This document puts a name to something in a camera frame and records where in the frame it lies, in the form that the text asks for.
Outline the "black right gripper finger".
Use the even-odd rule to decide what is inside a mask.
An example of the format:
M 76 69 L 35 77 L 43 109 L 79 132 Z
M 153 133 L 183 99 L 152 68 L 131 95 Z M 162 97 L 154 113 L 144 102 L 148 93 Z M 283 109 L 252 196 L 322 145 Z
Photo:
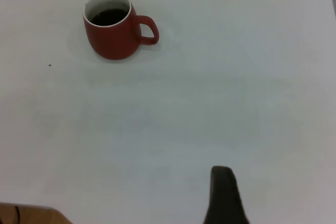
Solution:
M 214 166 L 211 169 L 209 205 L 204 223 L 249 223 L 236 177 L 229 167 Z

